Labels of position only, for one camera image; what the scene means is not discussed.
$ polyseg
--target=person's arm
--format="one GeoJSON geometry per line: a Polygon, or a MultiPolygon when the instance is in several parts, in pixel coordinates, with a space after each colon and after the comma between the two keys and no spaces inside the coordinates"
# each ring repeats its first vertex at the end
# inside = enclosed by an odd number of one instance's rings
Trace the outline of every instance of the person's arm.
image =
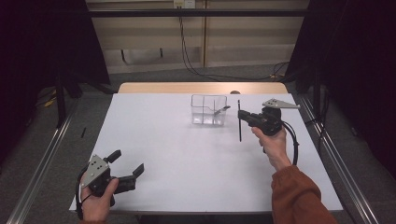
{"type": "Polygon", "coordinates": [[[320,201],[318,186],[297,166],[292,166],[286,153],[284,128],[274,136],[266,136],[258,128],[251,131],[265,148],[273,174],[273,218],[275,224],[337,223],[320,201]]]}
{"type": "Polygon", "coordinates": [[[102,197],[95,197],[89,188],[81,190],[81,200],[85,201],[82,203],[82,211],[84,218],[80,224],[104,224],[108,213],[110,211],[110,200],[111,196],[116,191],[119,180],[117,178],[112,179],[108,183],[105,193],[102,197]]]}
{"type": "Polygon", "coordinates": [[[273,218],[281,223],[337,223],[320,201],[318,186],[297,166],[273,174],[273,218]]]}

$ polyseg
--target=human hand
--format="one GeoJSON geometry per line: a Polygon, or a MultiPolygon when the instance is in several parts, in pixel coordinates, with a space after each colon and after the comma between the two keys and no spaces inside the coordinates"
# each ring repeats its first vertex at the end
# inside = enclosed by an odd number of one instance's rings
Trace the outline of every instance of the human hand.
{"type": "Polygon", "coordinates": [[[118,185],[119,180],[117,178],[112,179],[108,183],[102,197],[93,196],[92,191],[88,187],[81,190],[81,200],[86,199],[82,203],[84,221],[106,221],[110,211],[111,196],[116,191],[118,185]]]}
{"type": "Polygon", "coordinates": [[[273,136],[263,134],[262,130],[257,127],[252,127],[251,131],[259,138],[260,146],[264,147],[271,165],[277,171],[291,166],[286,153],[286,131],[284,127],[273,136]]]}

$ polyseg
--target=orange sleeve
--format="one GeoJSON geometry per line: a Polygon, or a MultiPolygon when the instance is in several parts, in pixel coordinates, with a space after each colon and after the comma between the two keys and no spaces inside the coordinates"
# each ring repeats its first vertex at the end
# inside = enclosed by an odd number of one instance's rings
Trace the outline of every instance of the orange sleeve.
{"type": "Polygon", "coordinates": [[[337,223],[320,201],[318,186],[297,166],[273,174],[271,187],[275,224],[337,223]]]}

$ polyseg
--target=black curtain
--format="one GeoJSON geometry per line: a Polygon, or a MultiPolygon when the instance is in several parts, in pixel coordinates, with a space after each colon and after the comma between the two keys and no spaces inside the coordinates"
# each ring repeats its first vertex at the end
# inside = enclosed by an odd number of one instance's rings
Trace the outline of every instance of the black curtain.
{"type": "Polygon", "coordinates": [[[109,83],[92,20],[83,12],[84,0],[0,3],[0,162],[34,116],[37,94],[55,86],[57,74],[68,83],[79,76],[109,83]]]}
{"type": "Polygon", "coordinates": [[[318,77],[373,154],[396,177],[394,2],[311,0],[309,8],[337,13],[304,19],[287,77],[296,79],[298,92],[307,91],[318,77]]]}

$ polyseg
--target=power outlet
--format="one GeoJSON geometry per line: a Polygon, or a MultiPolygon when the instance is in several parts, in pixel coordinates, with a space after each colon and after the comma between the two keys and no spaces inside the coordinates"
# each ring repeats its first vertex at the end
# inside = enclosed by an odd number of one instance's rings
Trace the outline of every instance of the power outlet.
{"type": "Polygon", "coordinates": [[[195,0],[185,0],[184,8],[195,8],[195,0]]]}
{"type": "Polygon", "coordinates": [[[184,8],[184,0],[174,0],[174,8],[184,8]]]}

